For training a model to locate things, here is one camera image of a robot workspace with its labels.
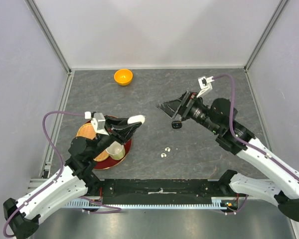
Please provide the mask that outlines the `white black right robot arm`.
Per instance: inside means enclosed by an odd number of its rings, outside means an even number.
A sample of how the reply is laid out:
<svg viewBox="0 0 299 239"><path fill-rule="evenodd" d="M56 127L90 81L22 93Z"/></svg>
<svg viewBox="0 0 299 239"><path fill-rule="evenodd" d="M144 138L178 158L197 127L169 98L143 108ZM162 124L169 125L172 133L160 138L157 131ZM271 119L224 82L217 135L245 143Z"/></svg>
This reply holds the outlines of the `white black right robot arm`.
<svg viewBox="0 0 299 239"><path fill-rule="evenodd" d="M218 183L224 196L236 192L267 201L278 207L289 219L299 222L299 171L273 152L246 127L230 117L237 113L231 102L217 98L211 106L203 103L196 92L185 92L179 98L156 106L170 118L192 119L217 136L216 142L224 150L247 161L270 179L265 183L234 170L227 170Z"/></svg>

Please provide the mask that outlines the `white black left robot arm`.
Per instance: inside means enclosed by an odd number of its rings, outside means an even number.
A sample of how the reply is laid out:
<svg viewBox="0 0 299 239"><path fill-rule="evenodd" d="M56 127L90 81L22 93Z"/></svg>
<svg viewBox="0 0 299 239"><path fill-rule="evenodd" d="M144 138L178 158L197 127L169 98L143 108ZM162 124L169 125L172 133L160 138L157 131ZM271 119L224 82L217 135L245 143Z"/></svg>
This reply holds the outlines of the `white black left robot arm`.
<svg viewBox="0 0 299 239"><path fill-rule="evenodd" d="M70 158L60 161L56 174L23 197L4 202L3 235L6 238L26 239L63 205L81 196L96 195L101 181L93 172L97 165L94 159L114 142L125 145L145 122L143 115L116 118L84 112L79 116L91 122L96 136L93 139L75 137L69 148Z"/></svg>

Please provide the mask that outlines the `white earbud charging case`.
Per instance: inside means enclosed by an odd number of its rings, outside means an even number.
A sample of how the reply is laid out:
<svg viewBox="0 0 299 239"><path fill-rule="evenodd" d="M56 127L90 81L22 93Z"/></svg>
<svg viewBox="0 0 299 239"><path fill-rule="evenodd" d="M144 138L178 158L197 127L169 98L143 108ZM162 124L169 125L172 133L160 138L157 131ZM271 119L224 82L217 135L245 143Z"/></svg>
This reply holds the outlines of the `white earbud charging case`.
<svg viewBox="0 0 299 239"><path fill-rule="evenodd" d="M146 120L146 117L144 115L136 115L128 118L127 123L128 124L133 124L133 123L141 123L143 124Z"/></svg>

